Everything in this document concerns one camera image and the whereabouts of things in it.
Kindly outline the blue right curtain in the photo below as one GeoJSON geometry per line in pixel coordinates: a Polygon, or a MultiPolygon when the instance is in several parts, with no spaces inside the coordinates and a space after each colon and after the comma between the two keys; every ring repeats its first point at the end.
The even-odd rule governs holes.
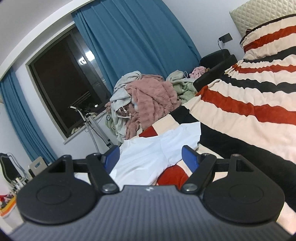
{"type": "Polygon", "coordinates": [[[110,92],[126,73],[167,77],[200,64],[195,44],[163,1],[93,1],[72,18],[110,92]]]}

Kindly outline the pink fluffy blanket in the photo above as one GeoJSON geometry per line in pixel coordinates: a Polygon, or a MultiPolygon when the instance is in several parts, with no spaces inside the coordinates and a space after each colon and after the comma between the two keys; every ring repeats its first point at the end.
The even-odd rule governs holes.
{"type": "MultiPolygon", "coordinates": [[[[129,83],[125,89],[132,96],[131,103],[125,106],[129,114],[125,140],[135,137],[140,130],[146,130],[181,104],[172,84],[159,75],[142,74],[141,79],[129,83]]],[[[111,102],[105,107],[111,117],[111,102]]],[[[110,129],[115,134],[113,120],[110,129]]]]}

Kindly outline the grey white garment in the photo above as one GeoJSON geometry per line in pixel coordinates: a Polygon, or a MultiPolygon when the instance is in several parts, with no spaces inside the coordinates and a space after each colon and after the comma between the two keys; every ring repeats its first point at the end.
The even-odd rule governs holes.
{"type": "Polygon", "coordinates": [[[115,127],[115,135],[119,143],[125,140],[126,122],[130,118],[125,106],[130,104],[132,96],[126,91],[126,86],[133,81],[142,78],[139,71],[134,71],[123,75],[115,84],[111,102],[111,117],[115,127]]]}

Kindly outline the blue curtain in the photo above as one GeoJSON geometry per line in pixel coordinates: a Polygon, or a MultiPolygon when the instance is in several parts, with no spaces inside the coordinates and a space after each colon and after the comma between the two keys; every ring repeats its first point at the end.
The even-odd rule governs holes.
{"type": "Polygon", "coordinates": [[[195,44],[163,1],[93,1],[72,18],[110,92],[126,73],[167,77],[200,64],[195,44]]]}
{"type": "Polygon", "coordinates": [[[42,157],[48,164],[55,162],[58,157],[39,128],[13,68],[1,79],[1,96],[11,124],[30,160],[42,157]]]}

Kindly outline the grey metal tripod stand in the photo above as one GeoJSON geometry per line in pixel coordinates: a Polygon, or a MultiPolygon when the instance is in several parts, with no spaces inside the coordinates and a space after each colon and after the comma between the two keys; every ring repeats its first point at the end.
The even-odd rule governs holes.
{"type": "Polygon", "coordinates": [[[93,141],[93,144],[97,152],[100,152],[100,149],[93,135],[94,133],[104,142],[104,144],[109,149],[113,147],[111,139],[105,134],[103,129],[99,126],[98,122],[95,120],[91,112],[87,111],[86,109],[75,107],[73,105],[69,106],[69,108],[74,109],[74,111],[79,113],[79,115],[81,116],[84,126],[88,130],[88,133],[93,141]]]}

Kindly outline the striped red black cream blanket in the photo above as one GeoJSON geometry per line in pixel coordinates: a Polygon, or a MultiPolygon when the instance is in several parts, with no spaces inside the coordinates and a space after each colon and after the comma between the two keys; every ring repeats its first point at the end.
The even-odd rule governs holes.
{"type": "Polygon", "coordinates": [[[285,193],[278,221],[295,231],[295,15],[248,30],[241,46],[243,59],[178,116],[200,121],[203,149],[240,154],[277,183],[285,193]]]}

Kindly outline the white shirt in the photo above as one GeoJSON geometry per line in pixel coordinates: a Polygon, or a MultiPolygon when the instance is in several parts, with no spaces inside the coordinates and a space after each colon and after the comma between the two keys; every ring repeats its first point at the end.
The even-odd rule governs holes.
{"type": "Polygon", "coordinates": [[[159,136],[126,140],[120,146],[120,158],[110,176],[120,190],[126,185],[152,185],[166,168],[182,159],[182,147],[196,149],[200,137],[198,121],[182,123],[159,136]]]}

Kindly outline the beige quilted headboard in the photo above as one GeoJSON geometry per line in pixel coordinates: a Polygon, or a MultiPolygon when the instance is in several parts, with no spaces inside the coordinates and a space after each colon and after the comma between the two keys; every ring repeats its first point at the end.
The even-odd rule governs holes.
{"type": "Polygon", "coordinates": [[[250,0],[229,12],[241,37],[248,29],[295,14],[295,0],[250,0]]]}

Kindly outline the small pink garment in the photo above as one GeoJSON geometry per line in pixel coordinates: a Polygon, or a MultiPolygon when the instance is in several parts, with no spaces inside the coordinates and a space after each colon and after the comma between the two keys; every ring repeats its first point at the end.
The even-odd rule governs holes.
{"type": "Polygon", "coordinates": [[[195,67],[194,70],[189,74],[190,78],[199,78],[206,72],[206,68],[203,66],[195,67]]]}

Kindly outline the green patterned garment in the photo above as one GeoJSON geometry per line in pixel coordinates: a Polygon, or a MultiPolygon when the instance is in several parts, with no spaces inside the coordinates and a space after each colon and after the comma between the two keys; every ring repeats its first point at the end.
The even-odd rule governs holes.
{"type": "Polygon", "coordinates": [[[176,70],[172,72],[166,81],[170,82],[177,93],[177,99],[181,104],[188,102],[195,97],[197,90],[193,83],[195,79],[188,78],[184,72],[176,70]]]}

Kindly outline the blue left curtain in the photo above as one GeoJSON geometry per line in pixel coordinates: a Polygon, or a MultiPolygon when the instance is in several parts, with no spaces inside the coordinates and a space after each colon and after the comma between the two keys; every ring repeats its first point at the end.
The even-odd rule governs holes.
{"type": "Polygon", "coordinates": [[[58,157],[39,128],[13,68],[1,79],[1,96],[11,124],[30,160],[42,157],[48,164],[55,162],[58,157]]]}

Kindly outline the black bedside seat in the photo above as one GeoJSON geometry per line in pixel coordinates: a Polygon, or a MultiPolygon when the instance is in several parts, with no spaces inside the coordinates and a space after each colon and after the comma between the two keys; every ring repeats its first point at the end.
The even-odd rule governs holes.
{"type": "Polygon", "coordinates": [[[193,85],[196,91],[199,92],[206,85],[219,79],[224,74],[225,70],[236,63],[237,58],[235,55],[230,54],[227,49],[218,50],[203,57],[200,64],[209,70],[194,81],[193,85]]]}

